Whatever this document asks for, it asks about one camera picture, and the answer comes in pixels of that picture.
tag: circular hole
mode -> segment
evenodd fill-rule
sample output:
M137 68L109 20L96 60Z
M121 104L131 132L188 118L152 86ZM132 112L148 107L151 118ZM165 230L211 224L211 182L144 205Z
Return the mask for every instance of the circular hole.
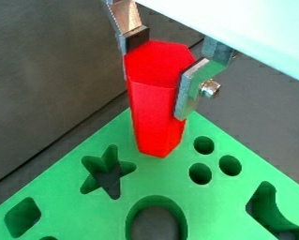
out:
M213 141L201 136L193 141L193 149L199 154L207 155L213 151Z
M204 185L211 180L211 170L203 163L195 163L189 167L189 178L193 183Z
M220 158L219 167L223 173L228 176L236 176L241 171L241 164L239 160L229 155Z

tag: red hexagonal prism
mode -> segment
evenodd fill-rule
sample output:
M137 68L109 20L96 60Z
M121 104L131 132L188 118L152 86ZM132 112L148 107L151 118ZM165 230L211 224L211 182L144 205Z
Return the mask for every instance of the red hexagonal prism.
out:
M139 151L164 158L181 140L185 121L173 115L177 82L193 57L185 45L149 40L124 56L132 125Z

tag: screw head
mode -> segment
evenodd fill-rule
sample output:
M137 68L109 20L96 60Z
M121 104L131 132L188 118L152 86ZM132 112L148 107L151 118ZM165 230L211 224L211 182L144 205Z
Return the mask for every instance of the screw head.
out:
M207 98L215 98L219 94L221 85L212 79L208 79L200 84L199 94Z

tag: green shape sorter board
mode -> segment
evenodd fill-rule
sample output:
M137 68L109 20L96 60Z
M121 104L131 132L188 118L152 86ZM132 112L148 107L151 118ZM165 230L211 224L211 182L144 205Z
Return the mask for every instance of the green shape sorter board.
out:
M113 199L94 175L117 162ZM196 112L169 155L140 154L129 110L0 205L0 240L129 239L148 206L172 212L181 240L299 240L299 185Z

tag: metal gripper jaw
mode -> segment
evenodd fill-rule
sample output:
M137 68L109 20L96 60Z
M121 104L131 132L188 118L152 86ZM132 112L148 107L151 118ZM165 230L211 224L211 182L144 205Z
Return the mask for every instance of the metal gripper jaw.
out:
M204 37L203 58L185 69L180 76L173 116L184 120L195 111L201 96L217 96L220 84L212 80L228 66L235 50L211 37Z
M102 0L104 9L115 29L123 55L149 40L149 29L141 24L133 0Z

